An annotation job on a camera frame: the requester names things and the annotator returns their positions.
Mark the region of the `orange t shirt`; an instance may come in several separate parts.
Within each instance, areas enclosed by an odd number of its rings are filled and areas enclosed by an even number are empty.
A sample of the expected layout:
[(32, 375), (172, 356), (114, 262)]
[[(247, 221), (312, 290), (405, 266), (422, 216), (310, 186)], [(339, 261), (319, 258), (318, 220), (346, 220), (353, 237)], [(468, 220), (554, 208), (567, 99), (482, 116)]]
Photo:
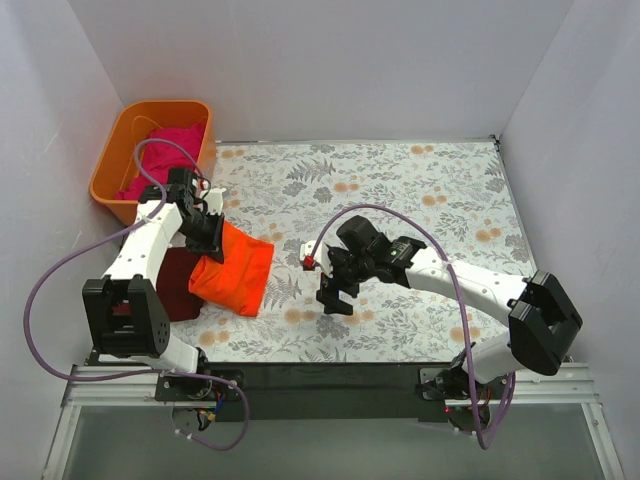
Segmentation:
[(274, 245), (225, 222), (224, 262), (202, 256), (192, 271), (189, 292), (243, 317), (257, 317), (274, 256)]

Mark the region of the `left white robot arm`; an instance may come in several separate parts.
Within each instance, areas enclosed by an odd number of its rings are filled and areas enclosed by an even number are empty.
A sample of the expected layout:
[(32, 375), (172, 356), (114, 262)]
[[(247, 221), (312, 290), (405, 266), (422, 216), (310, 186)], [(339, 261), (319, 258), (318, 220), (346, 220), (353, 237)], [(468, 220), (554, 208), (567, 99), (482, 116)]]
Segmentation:
[(105, 274), (86, 281), (82, 297), (98, 354), (162, 373), (180, 373), (180, 390), (200, 400), (213, 386), (206, 355), (171, 332), (156, 284), (177, 233), (186, 237), (189, 252), (224, 262), (224, 215), (208, 211), (207, 202), (198, 196), (196, 173), (187, 168), (171, 169), (163, 188), (164, 197), (158, 186), (145, 188), (136, 214), (142, 225), (127, 236)]

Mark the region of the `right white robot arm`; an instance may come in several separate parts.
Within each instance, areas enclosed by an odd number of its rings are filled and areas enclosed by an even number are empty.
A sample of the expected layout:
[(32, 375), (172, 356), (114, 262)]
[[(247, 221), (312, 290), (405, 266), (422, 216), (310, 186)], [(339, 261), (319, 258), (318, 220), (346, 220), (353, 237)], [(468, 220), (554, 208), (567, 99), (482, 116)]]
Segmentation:
[(548, 272), (520, 277), (462, 261), (448, 263), (421, 240), (388, 239), (362, 216), (347, 220), (337, 236), (339, 247), (310, 241), (300, 249), (304, 269), (321, 270), (316, 299), (325, 314), (352, 314), (352, 305), (341, 300), (341, 294), (356, 297), (361, 283), (377, 279), (462, 299), (507, 327), (504, 334), (472, 343), (448, 368), (425, 381), (420, 389), (427, 398), (475, 397), (490, 382), (523, 369), (554, 376), (582, 328), (566, 291)]

